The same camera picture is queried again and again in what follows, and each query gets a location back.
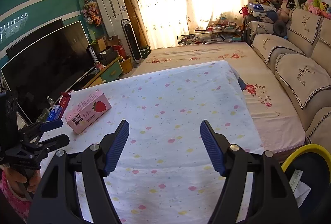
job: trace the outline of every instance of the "teal wall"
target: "teal wall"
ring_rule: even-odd
[[[18,5],[26,3],[27,1],[30,0],[0,0],[0,16],[3,16],[7,11],[10,11]],[[0,39],[0,68],[8,62],[8,57],[5,50],[8,49],[7,46],[9,44],[39,25],[72,12],[78,13],[77,11],[79,11],[79,15],[64,20],[65,25],[69,25],[80,20],[85,33],[89,36],[89,41],[91,41],[91,37],[88,29],[95,32],[95,37],[104,35],[102,26],[95,27],[93,25],[89,25],[81,15],[80,11],[84,5],[84,0],[42,0],[36,3],[33,3],[34,0],[31,1],[32,3],[21,10],[11,14],[10,16],[4,15],[5,18],[0,18],[0,26],[2,29],[4,28],[4,25],[7,27],[8,23],[10,26],[12,20],[17,21],[19,18],[18,20],[20,21],[20,23],[16,24],[19,26],[16,26],[15,30],[13,30],[10,34],[7,34],[7,32],[3,33],[2,39]]]

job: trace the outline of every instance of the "black tv screen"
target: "black tv screen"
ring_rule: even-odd
[[[47,25],[43,26],[40,29],[35,30],[34,32],[30,33],[12,47],[6,50],[8,58],[11,60],[15,57],[18,53],[20,53],[23,49],[27,48],[29,45],[33,44],[35,41],[43,38],[44,36],[64,27],[63,20],[58,19],[54,22],[48,23]]]
[[[50,107],[47,96],[56,101],[94,67],[88,45],[78,21],[31,44],[2,67],[9,89],[17,90],[18,104],[31,122]]]

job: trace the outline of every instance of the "white wall stripe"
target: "white wall stripe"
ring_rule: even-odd
[[[11,46],[13,46],[15,43],[17,43],[18,41],[22,40],[24,37],[26,37],[27,35],[29,35],[30,33],[32,33],[33,31],[36,31],[38,29],[40,29],[41,27],[49,24],[49,23],[52,23],[60,18],[62,18],[63,21],[65,21],[66,19],[69,19],[69,18],[74,18],[76,16],[79,16],[80,15],[80,11],[75,11],[75,12],[72,12],[72,13],[68,13],[68,14],[65,14],[63,16],[60,16],[58,18],[54,18],[50,21],[47,21],[45,22],[44,24],[41,24],[39,26],[37,26],[36,28],[33,28],[32,30],[26,32],[25,34],[21,35],[20,37],[18,37],[16,40],[12,41],[9,45],[7,45],[4,49],[2,49],[0,51],[0,59],[2,59],[4,56],[7,55],[6,53],[6,50],[9,49]]]
[[[2,14],[2,15],[0,16],[0,21],[6,19],[6,18],[9,17],[10,15],[12,15],[12,14],[18,12],[19,10],[22,10],[22,9],[25,8],[25,7],[28,7],[28,6],[30,6],[30,5],[32,5],[32,4],[35,4],[35,3],[39,3],[39,2],[41,2],[41,1],[44,1],[44,0],[29,0],[29,1],[25,2],[25,3],[22,3],[22,4],[20,4],[20,5],[17,5],[17,6],[15,6],[14,8],[12,8],[11,10],[9,10],[9,11],[7,11],[6,13]]]

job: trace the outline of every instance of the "metal bolt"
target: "metal bolt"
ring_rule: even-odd
[[[268,157],[271,158],[273,156],[273,153],[269,150],[267,150],[266,152],[264,152],[264,154]]]
[[[232,145],[230,145],[230,149],[232,151],[238,151],[240,149],[240,147],[238,145],[236,145],[236,144],[232,144]]]
[[[64,155],[64,151],[63,150],[58,150],[58,151],[56,151],[56,155],[58,157],[62,157]]]
[[[98,144],[93,144],[93,145],[90,146],[90,149],[92,151],[97,151],[99,148],[100,148],[100,146]]]

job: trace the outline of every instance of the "sofa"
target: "sofa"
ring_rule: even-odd
[[[331,152],[331,20],[296,8],[287,29],[286,40],[272,24],[252,21],[247,42],[291,99],[306,142]]]

